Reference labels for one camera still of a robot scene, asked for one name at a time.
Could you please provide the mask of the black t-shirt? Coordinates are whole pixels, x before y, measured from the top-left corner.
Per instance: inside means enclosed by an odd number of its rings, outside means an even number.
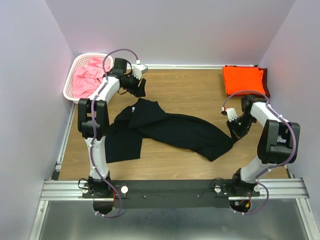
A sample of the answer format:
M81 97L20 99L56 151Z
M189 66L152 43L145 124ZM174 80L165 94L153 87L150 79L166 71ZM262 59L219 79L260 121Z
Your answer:
M213 162L233 147L215 125L195 116L167 113L156 101L140 98L119 113L105 137L107 163L136 160L145 138L191 150Z

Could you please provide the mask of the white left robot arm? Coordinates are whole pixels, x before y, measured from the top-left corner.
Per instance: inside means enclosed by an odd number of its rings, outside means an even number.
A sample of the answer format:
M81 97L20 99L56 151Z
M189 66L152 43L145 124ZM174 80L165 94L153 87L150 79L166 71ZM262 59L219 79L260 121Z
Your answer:
M136 58L135 64L123 58L115 58L113 66L102 68L100 86L88 98L78 100L78 131L86 143L90 172L86 183L81 187L86 198L108 198L118 196L111 184L110 171L106 161L105 142L110 126L108 103L123 88L136 97L144 96L146 80L143 74L148 67Z

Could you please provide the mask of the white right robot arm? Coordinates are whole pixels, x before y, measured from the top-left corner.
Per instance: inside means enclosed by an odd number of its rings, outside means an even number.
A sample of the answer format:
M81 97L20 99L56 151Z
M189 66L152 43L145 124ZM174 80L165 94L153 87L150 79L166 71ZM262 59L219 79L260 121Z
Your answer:
M255 191L262 176L294 163L298 154L301 126L277 113L265 94L258 95L258 91L252 91L241 98L240 116L234 108L221 107L221 114L227 116L226 125L234 143L249 133L253 123L260 123L263 127L256 157L232 176L229 190L236 196Z

